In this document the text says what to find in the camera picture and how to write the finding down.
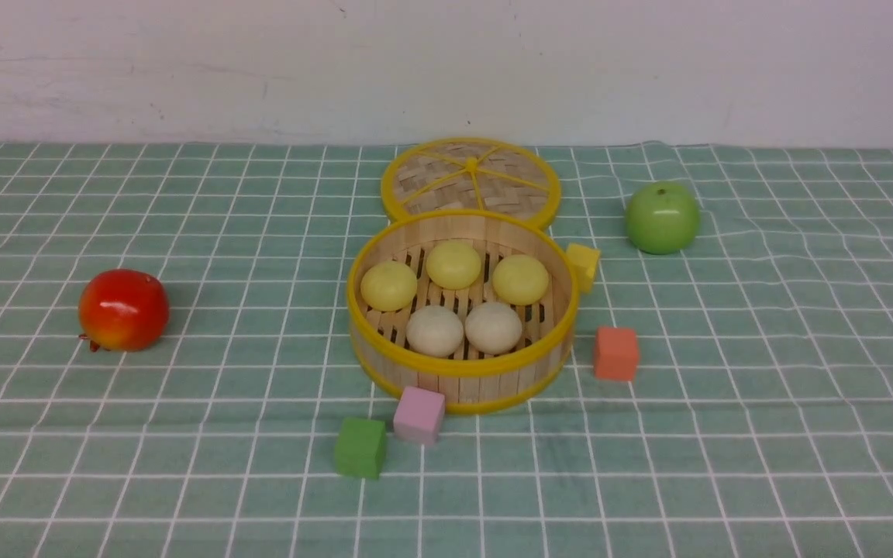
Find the pink block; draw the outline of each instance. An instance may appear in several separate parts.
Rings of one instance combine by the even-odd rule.
[[[443,393],[412,386],[405,388],[395,410],[395,436],[415,444],[436,444],[446,409]]]

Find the green block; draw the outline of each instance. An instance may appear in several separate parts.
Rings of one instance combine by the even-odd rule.
[[[345,477],[377,479],[384,465],[385,423],[347,417],[336,439],[336,472]]]

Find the yellow rim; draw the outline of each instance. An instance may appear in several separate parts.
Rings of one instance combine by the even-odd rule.
[[[537,167],[539,167],[540,170],[543,171],[543,174],[545,174],[546,176],[546,184],[534,184],[531,183],[531,181],[524,181],[519,179],[518,177],[510,177],[507,174],[499,173],[496,170],[476,168],[476,172],[472,172],[471,169],[467,168],[467,164],[464,161],[453,159],[453,157],[447,155],[440,155],[439,153],[430,153],[426,151],[428,149],[439,147],[440,145],[447,143],[479,143],[490,145],[491,149],[481,155],[481,158],[478,158],[478,161],[476,161],[476,163],[480,163],[482,160],[485,159],[486,156],[494,153],[499,149],[507,149],[508,151],[518,153],[518,155],[522,155],[526,159],[532,161]],[[454,165],[458,166],[457,172],[447,174],[444,177],[439,177],[439,179],[436,179],[435,181],[431,181],[431,183],[426,184],[426,186],[424,188],[421,188],[421,190],[415,191],[415,193],[409,195],[406,200],[400,201],[395,198],[395,177],[398,174],[398,169],[404,161],[414,157],[415,155],[418,155],[419,153],[422,153],[422,155],[435,157],[436,159],[442,159],[447,163],[453,163]],[[512,145],[506,142],[485,138],[456,137],[444,138],[424,143],[422,145],[417,145],[397,156],[394,161],[392,161],[390,165],[388,165],[388,168],[385,169],[385,172],[381,177],[381,202],[384,205],[385,212],[388,213],[388,219],[392,220],[393,222],[400,222],[400,220],[414,218],[414,216],[417,215],[412,215],[412,213],[407,212],[405,206],[403,205],[403,202],[411,200],[411,198],[414,198],[416,195],[425,193],[425,191],[428,191],[430,188],[433,188],[437,184],[442,183],[442,181],[449,180],[452,177],[456,177],[458,174],[463,173],[471,173],[471,181],[472,183],[474,183],[474,191],[476,194],[478,194],[479,209],[484,208],[484,201],[481,200],[481,193],[479,193],[478,190],[478,173],[491,174],[492,176],[496,177],[505,177],[506,180],[514,181],[514,183],[518,184],[523,184],[523,186],[548,191],[549,195],[548,197],[546,197],[546,204],[543,205],[543,207],[535,215],[533,215],[532,218],[521,220],[521,223],[525,223],[525,225],[534,227],[534,229],[544,230],[548,226],[550,226],[550,223],[553,223],[554,219],[557,218],[557,210],[560,208],[560,177],[557,176],[557,173],[555,172],[555,170],[553,170],[553,167],[551,167],[549,163],[543,161],[543,159],[541,159],[532,151],[518,145]],[[499,213],[493,212],[492,215],[499,215]]]
[[[571,276],[571,293],[568,293],[570,300],[567,301],[567,311],[564,312],[563,317],[553,327],[552,332],[547,333],[538,342],[527,346],[525,349],[517,350],[517,352],[506,354],[505,356],[496,356],[488,358],[488,360],[445,360],[444,358],[435,358],[415,353],[404,349],[404,347],[397,346],[391,343],[390,340],[384,339],[375,328],[372,328],[357,304],[357,293],[355,293],[357,290],[355,288],[357,277],[360,275],[360,262],[364,255],[369,254],[383,238],[411,222],[418,222],[418,220],[422,219],[446,218],[446,216],[452,215],[479,215],[483,216],[483,218],[499,219],[514,226],[521,226],[532,234],[536,234],[543,243],[557,252],[557,256],[564,266],[567,266],[567,272]],[[518,370],[521,367],[527,367],[527,365],[535,363],[536,360],[545,357],[555,346],[559,346],[564,341],[567,333],[574,328],[574,315],[578,313],[580,300],[581,293],[578,290],[578,275],[574,272],[567,254],[560,249],[559,245],[553,242],[552,238],[546,236],[538,229],[526,226],[521,220],[511,218],[509,215],[483,212],[480,209],[449,209],[449,211],[442,209],[442,211],[424,213],[424,215],[412,215],[408,219],[392,223],[392,225],[386,227],[382,232],[368,240],[368,243],[364,244],[357,258],[353,261],[353,265],[350,268],[350,276],[347,277],[347,308],[350,311],[350,320],[357,326],[364,340],[369,345],[374,346],[382,356],[393,360],[395,363],[415,368],[415,370],[435,370],[435,374],[441,377],[490,377],[490,375],[503,374],[504,372]]]
[[[364,373],[367,374],[367,377],[371,378],[371,381],[374,382],[381,390],[387,395],[391,395],[394,399],[400,399],[402,396],[402,389],[396,385],[390,384],[387,382],[385,378],[381,377],[380,374],[374,371],[374,368],[370,367],[370,364],[367,364],[367,361],[364,360],[363,354],[360,352],[360,346],[357,345],[357,340],[350,338],[350,346],[353,347],[354,354],[357,355],[357,359],[360,360],[360,367],[363,368]],[[536,397],[540,393],[543,392],[543,389],[548,388],[550,384],[557,379],[557,375],[560,375],[560,371],[564,369],[564,364],[567,362],[567,357],[570,356],[570,353],[564,354],[560,357],[560,362],[557,363],[557,367],[550,371],[549,374],[546,375],[541,381],[536,382],[536,385],[531,388],[518,393],[517,395],[513,395],[511,397],[505,397],[503,399],[496,399],[494,401],[489,401],[485,403],[446,403],[446,412],[451,415],[483,415],[487,413],[496,413],[498,411],[506,410],[510,407],[517,406],[520,403],[528,401],[529,399]]]

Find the toy apple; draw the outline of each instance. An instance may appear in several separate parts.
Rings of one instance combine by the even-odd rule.
[[[110,269],[96,275],[78,301],[78,320],[94,353],[135,352],[153,345],[167,326],[171,309],[156,277],[134,269]]]
[[[626,206],[626,236],[649,254],[683,250],[698,236],[701,224],[698,201],[677,181],[646,184]]]

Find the white wall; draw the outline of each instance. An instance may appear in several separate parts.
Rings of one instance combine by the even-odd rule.
[[[893,0],[0,0],[0,140],[893,147]]]

